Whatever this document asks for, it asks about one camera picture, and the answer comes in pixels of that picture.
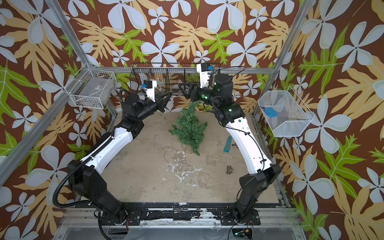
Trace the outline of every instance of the blue object in basket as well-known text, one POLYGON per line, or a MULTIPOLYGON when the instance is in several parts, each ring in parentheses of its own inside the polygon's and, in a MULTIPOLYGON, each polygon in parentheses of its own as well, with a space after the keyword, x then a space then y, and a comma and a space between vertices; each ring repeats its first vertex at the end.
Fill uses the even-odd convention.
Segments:
POLYGON ((224 152, 229 152, 229 149, 231 148, 231 142, 232 142, 232 136, 228 136, 227 144, 225 145, 224 152))
POLYGON ((266 108, 264 112, 270 118, 276 117, 278 114, 273 108, 266 108))

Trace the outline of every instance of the green artificial pine branch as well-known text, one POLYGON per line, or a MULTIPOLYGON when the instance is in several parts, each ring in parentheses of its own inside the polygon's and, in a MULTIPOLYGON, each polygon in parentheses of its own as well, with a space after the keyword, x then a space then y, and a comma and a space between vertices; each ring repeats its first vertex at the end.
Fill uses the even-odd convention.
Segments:
POLYGON ((176 124, 172 125, 169 132, 179 138, 179 142, 192 148, 192 152, 198 156, 199 146, 204 140, 204 131, 208 123, 200 123, 195 115, 195 108, 200 101, 190 102, 188 108, 181 110, 181 116, 176 118, 176 124))

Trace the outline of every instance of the black wire basket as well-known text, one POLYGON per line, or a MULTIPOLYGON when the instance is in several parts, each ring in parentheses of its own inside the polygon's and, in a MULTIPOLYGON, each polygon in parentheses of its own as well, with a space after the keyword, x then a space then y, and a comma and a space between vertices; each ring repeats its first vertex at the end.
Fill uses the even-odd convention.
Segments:
MULTIPOLYGON (((161 63, 163 67, 153 67, 148 63, 132 63, 132 71, 130 74, 130 88, 132 93, 140 94, 141 85, 144 80, 156 80, 157 88, 155 93, 172 92, 172 95, 182 96, 183 93, 179 89, 179 83, 200 83, 199 73, 196 71, 196 64, 177 63, 177 67, 171 66, 169 63, 161 63)), ((220 63, 211 63, 213 66, 213 75, 220 71, 220 63)))

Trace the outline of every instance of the concrete floor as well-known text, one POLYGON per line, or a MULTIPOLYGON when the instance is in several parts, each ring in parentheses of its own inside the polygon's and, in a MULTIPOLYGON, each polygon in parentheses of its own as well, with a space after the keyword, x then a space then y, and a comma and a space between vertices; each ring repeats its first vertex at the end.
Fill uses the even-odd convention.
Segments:
MULTIPOLYGON (((200 156, 186 153, 168 130, 180 113, 157 112, 104 170, 108 190, 123 202, 235 202, 239 177, 248 173, 240 150, 223 151, 229 133, 212 113, 196 113, 208 122, 200 156), (226 174, 227 165, 234 169, 226 174)), ((250 117, 248 123, 253 129, 250 117)), ((273 185, 258 203, 278 203, 273 185)))

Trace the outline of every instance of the white wire basket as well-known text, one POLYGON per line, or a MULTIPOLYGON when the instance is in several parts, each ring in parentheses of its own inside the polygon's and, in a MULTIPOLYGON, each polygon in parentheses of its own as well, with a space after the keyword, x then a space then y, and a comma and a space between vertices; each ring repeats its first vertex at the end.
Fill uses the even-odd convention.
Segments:
POLYGON ((289 89, 267 91, 257 102, 275 137, 299 137, 315 117, 300 96, 289 89))
POLYGON ((68 95, 77 107, 104 109, 115 88, 115 73, 89 68, 88 65, 82 69, 86 72, 79 79, 75 78, 78 82, 68 95))

